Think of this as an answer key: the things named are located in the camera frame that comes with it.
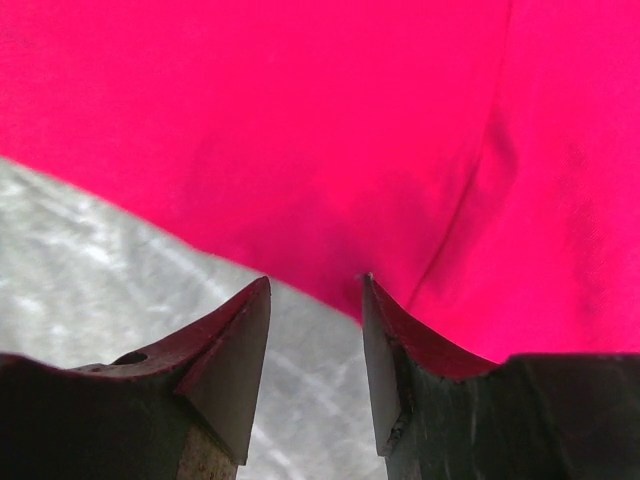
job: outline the metal jaw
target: metal jaw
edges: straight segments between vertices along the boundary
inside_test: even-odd
[[[640,478],[640,355],[495,365],[405,312],[371,276],[364,342],[390,480]]]
[[[60,370],[0,355],[0,478],[235,478],[269,315],[262,278],[112,365]]]

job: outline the worn metal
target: worn metal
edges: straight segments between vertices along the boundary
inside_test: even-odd
[[[263,278],[111,365],[0,355],[0,478],[235,478],[269,315]]]
[[[640,478],[640,355],[476,357],[365,280],[365,358],[390,480]]]

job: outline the magenta cloth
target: magenta cloth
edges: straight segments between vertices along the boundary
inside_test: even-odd
[[[491,360],[640,350],[640,7],[7,0],[0,154]]]

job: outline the white surface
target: white surface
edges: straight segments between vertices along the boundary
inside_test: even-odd
[[[0,160],[0,351],[111,363],[215,309],[257,275]],[[274,285],[243,480],[385,479],[359,328]]]

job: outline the hole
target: hole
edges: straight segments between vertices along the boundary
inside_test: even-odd
[[[131,352],[113,362],[113,365],[133,365],[134,363],[144,362],[146,359],[147,355],[142,352]]]

